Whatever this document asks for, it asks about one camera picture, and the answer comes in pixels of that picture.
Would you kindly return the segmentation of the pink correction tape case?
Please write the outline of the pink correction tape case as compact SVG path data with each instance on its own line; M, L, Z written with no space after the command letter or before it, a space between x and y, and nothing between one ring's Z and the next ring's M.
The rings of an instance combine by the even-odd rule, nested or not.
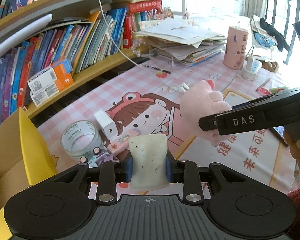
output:
M126 132L123 135L120 135L117 137L113 142L111 142L107 146L107 150L109 153L113 155L118 155L121 152L123 152L125 149L128 148L129 142L128 139L132 137L136 137L140 135L140 132L138 129L131 129L130 131Z

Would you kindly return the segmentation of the white sponge block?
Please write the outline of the white sponge block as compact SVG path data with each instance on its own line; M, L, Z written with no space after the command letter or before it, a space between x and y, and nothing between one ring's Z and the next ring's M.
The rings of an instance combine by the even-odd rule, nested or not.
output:
M130 188L152 191L167 187L169 182L166 176L166 135L138 135L130 138L128 142L133 159Z

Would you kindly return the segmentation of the grey toy truck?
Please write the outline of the grey toy truck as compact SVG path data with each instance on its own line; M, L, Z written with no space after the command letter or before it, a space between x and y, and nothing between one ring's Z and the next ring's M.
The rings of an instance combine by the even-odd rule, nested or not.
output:
M100 167L106 161L118 160L118 158L107 152L104 148L95 147L92 154L80 158L80 163L86 163L90 168Z

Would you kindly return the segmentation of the pink plush toy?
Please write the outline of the pink plush toy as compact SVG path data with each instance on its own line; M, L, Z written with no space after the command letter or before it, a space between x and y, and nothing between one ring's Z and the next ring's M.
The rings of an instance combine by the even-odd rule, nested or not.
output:
M214 90L215 83L208 79L202 80L190 87L180 101L181 117L190 132L201 137L212 146L218 146L221 141L230 137L221 136L216 129L203 131L199 126L200 118L220 114L231 110L231 106L223 100L223 94Z

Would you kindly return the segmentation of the white charger adapter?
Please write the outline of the white charger adapter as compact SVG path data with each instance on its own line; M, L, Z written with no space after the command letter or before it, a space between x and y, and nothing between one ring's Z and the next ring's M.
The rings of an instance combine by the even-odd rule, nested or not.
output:
M118 130L115 122L105 111L97 111L96 113L94 113L94 117L97 121L99 130L103 132L107 139L111 140L118 135Z

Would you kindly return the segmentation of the clear packing tape roll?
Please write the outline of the clear packing tape roll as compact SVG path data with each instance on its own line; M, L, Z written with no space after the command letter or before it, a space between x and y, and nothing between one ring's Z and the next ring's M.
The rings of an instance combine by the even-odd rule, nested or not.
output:
M82 157L89 159L95 148L104 149L103 140L96 126L87 120L71 124L61 136L63 150L75 161Z

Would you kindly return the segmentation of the white plug on socket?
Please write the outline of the white plug on socket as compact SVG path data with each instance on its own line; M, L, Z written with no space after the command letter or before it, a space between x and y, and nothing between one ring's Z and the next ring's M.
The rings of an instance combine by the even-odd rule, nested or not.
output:
M259 70L262 67L261 61L257 60L253 55L254 45L251 46L249 51L244 56L244 60L241 67L241 77L247 81L254 81Z

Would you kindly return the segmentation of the pink cartoon desk mat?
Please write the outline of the pink cartoon desk mat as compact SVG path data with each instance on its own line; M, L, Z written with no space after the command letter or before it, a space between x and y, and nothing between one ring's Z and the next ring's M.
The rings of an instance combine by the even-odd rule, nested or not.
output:
M266 89L281 87L283 83L277 76L261 69L254 81L247 81L223 64L223 55L192 68L170 64L160 57L145 64L172 74L134 67L68 104L39 126L50 154L57 159L58 171L74 165L61 146L63 132L77 121L95 122L94 113L102 110L110 114L121 134L134 128L141 134L165 134L175 158L189 159L199 166L216 161L284 193L296 187L295 160L270 130L233 135L212 146L188 130L179 110L182 83L193 86L211 79L215 89L222 91L234 106L258 97L256 88L262 83Z

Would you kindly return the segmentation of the small white label tag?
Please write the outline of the small white label tag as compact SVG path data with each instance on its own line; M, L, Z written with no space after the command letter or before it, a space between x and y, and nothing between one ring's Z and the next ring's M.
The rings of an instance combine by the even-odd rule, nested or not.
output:
M189 90L189 86L186 83L182 83L180 85L180 88L183 92L186 92L187 90Z

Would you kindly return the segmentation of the pink cylindrical pen holder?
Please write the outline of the pink cylindrical pen holder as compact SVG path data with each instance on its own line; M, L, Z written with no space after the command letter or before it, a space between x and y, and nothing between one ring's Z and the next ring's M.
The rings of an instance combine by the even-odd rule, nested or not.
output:
M223 64L238 70L244 60L248 31L239 27L229 27Z

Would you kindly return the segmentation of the black marker pen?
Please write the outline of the black marker pen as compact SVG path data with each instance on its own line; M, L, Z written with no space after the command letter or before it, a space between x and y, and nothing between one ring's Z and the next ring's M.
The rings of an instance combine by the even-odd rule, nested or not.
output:
M155 66L151 66L151 65L147 65L147 64L144 64L143 66L146 67L146 68L152 69L152 70L156 70L156 71L162 72L162 73L172 74L172 72L170 72L168 70L160 69L160 68L155 67Z

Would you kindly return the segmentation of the yellow cardboard box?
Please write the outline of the yellow cardboard box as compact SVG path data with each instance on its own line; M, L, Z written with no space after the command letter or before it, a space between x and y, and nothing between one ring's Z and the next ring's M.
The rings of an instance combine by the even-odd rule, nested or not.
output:
M4 206L15 194L54 176L56 162L27 114L16 110L0 125L0 239L9 239Z

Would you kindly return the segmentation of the wooden shelf board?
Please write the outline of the wooden shelf board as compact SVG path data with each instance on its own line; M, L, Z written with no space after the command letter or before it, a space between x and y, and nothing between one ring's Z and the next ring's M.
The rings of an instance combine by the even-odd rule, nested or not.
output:
M32 119L45 110L47 107L51 106L53 103L58 101L59 99L63 98L76 88L82 86L83 84L87 83L88 81L100 76L101 74L125 63L128 59L135 59L137 58L137 54L132 52L130 49L123 49L123 54L116 53L110 56L107 56L104 60L97 62L96 64L92 65L91 67L81 71L80 73L74 74L72 79L74 83L69 87L65 88L61 92L58 92L51 98L44 101L38 107L34 105L34 103L30 103L26 108L27 110L25 113L27 116Z

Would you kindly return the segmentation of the orange white box lower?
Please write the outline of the orange white box lower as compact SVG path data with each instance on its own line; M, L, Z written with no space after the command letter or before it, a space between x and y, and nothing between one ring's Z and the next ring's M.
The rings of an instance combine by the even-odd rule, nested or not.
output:
M28 81L30 97L36 106L73 84L70 73L57 77L53 69Z

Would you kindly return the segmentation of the orange white box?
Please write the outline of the orange white box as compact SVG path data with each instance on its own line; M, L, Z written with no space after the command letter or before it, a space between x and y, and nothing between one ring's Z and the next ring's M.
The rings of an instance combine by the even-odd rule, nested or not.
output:
M56 85L58 91L61 91L74 83L71 73L72 65L70 60L63 59L29 78L27 84L33 94L53 84Z
M30 97L36 106L73 84L70 73L57 77L53 69L28 81Z

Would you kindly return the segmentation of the orange white box upper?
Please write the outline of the orange white box upper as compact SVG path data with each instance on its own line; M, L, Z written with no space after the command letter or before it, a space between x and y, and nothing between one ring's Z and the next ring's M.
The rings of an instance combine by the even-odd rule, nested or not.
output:
M33 94L53 84L56 85L58 91L61 91L74 83L71 73L72 65L70 60L63 59L29 78L27 84Z

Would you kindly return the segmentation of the stack of papers and books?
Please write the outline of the stack of papers and books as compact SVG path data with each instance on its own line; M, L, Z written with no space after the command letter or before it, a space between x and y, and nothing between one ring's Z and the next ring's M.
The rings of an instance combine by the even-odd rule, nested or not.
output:
M140 23L135 38L144 41L155 53L186 66L195 66L223 52L226 37L195 24L193 20L167 18Z

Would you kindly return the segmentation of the row of books on shelf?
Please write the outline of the row of books on shelf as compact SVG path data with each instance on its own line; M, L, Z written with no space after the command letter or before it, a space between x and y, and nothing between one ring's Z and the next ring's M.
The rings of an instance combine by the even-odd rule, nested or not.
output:
M12 48L0 58L0 124L20 107L31 102L29 78L55 62L69 59L72 73L80 73L107 55L118 51L124 35L125 8L113 9L102 19L95 19L63 28L49 29Z

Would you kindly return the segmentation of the white flat device on books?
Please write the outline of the white flat device on books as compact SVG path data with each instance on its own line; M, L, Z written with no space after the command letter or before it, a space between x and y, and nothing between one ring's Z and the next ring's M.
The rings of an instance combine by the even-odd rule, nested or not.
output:
M52 20L52 14L47 14L38 20L30 23L28 26L23 27L15 34L6 38L0 43L0 57L6 53L9 49L19 44L21 41L25 40L28 36L33 35L40 29L46 27Z

